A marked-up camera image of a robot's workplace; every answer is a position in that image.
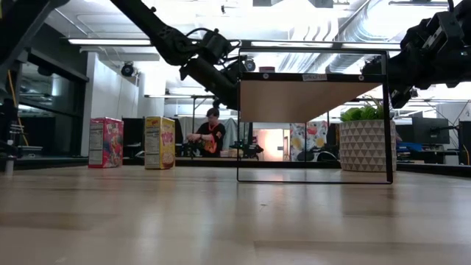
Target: computer monitor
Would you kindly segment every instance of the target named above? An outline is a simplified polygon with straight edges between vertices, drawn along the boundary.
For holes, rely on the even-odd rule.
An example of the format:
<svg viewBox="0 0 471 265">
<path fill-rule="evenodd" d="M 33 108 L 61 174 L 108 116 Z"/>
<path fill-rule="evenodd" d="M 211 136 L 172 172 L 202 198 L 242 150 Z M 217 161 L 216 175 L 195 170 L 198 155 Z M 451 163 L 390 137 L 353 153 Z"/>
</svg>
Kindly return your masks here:
<svg viewBox="0 0 471 265">
<path fill-rule="evenodd" d="M 412 118 L 414 140 L 418 144 L 449 144 L 450 129 L 447 119 Z"/>
<path fill-rule="evenodd" d="M 403 140 L 403 143 L 414 143 L 414 126 L 411 124 L 396 124 L 396 132 Z"/>
</svg>

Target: white wall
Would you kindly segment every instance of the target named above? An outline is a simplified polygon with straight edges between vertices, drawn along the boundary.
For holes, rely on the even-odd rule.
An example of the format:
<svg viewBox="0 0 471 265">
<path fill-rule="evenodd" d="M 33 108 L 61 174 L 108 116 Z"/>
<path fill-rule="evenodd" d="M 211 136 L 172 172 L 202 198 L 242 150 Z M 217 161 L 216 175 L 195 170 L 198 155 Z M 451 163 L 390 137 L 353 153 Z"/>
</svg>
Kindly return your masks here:
<svg viewBox="0 0 471 265">
<path fill-rule="evenodd" d="M 85 104 L 82 126 L 82 156 L 88 156 L 90 119 L 135 118 L 138 114 L 138 88 L 99 60 L 97 53 L 88 54 Z"/>
<path fill-rule="evenodd" d="M 93 72 L 91 118 L 134 118 L 138 113 L 138 88 L 97 58 Z"/>
<path fill-rule="evenodd" d="M 164 95 L 166 78 L 159 68 L 147 68 L 139 74 L 138 117 L 164 116 L 164 99 L 146 98 L 144 95 Z"/>
</svg>

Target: person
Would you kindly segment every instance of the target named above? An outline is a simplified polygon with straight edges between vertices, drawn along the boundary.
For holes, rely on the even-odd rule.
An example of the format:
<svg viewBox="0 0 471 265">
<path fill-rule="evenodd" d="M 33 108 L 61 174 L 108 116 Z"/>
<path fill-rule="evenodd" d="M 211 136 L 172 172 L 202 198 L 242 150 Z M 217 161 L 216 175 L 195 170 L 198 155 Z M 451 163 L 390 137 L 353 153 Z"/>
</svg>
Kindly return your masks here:
<svg viewBox="0 0 471 265">
<path fill-rule="evenodd" d="M 221 150 L 226 134 L 226 128 L 219 123 L 219 108 L 214 105 L 206 113 L 208 122 L 202 124 L 196 133 L 187 135 L 190 142 L 202 142 L 200 153 L 205 158 L 218 158 L 221 156 Z"/>
</svg>

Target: green plant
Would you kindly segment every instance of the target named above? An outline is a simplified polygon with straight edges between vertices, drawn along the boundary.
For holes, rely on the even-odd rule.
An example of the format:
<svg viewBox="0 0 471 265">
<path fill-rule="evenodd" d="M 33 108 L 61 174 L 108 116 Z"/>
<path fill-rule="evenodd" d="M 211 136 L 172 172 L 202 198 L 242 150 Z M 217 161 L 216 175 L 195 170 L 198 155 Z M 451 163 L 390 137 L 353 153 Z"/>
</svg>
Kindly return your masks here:
<svg viewBox="0 0 471 265">
<path fill-rule="evenodd" d="M 373 100 L 375 106 L 367 103 L 364 107 L 352 107 L 340 115 L 341 121 L 364 121 L 383 118 L 383 104 L 379 100 L 368 96 Z"/>
</svg>

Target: fluorescent light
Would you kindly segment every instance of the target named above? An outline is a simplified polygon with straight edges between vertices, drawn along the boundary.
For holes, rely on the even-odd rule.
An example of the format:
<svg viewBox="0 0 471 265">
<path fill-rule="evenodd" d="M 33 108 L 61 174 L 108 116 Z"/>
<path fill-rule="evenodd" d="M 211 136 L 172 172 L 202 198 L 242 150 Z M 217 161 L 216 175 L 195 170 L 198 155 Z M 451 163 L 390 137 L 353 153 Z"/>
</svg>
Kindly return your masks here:
<svg viewBox="0 0 471 265">
<path fill-rule="evenodd" d="M 302 42 L 302 41 L 253 41 L 254 47 L 314 47 L 314 48 L 331 48 L 331 42 Z"/>
<path fill-rule="evenodd" d="M 189 95 L 146 95 L 146 97 L 160 99 L 191 99 L 191 96 Z"/>
<path fill-rule="evenodd" d="M 313 47 L 332 48 L 336 42 L 333 41 L 253 41 L 255 47 Z M 341 43 L 340 49 L 383 49 L 388 51 L 400 51 L 399 43 Z"/>
<path fill-rule="evenodd" d="M 177 114 L 175 115 L 176 117 L 193 117 L 193 115 L 191 114 Z M 202 115 L 202 114 L 195 114 L 194 115 L 195 118 L 205 118 L 206 115 Z M 219 115 L 219 118 L 226 118 L 226 119 L 229 119 L 229 118 L 237 118 L 236 115 Z"/>
<path fill-rule="evenodd" d="M 83 46 L 152 46 L 150 40 L 146 39 L 104 39 L 104 38 L 83 38 L 68 39 L 73 45 Z"/>
<path fill-rule="evenodd" d="M 345 49 L 382 49 L 387 51 L 400 51 L 399 43 L 344 43 Z"/>
</svg>

